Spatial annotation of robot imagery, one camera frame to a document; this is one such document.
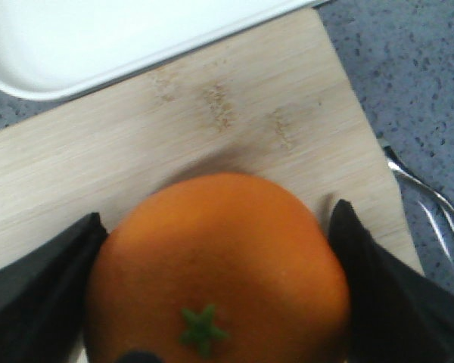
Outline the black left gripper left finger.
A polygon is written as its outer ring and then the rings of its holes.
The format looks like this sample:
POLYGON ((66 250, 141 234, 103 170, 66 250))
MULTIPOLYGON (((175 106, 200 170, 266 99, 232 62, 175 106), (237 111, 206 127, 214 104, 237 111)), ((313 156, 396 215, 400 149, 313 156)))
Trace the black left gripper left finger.
POLYGON ((107 236, 90 213, 0 269, 0 362, 70 360, 89 273, 107 236))

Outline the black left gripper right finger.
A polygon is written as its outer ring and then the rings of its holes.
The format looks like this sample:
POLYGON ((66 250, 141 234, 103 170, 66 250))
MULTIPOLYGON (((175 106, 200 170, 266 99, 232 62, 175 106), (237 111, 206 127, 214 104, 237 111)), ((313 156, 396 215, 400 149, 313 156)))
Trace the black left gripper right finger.
POLYGON ((454 362, 454 295, 377 244, 351 203, 328 240, 350 289, 350 362, 454 362))

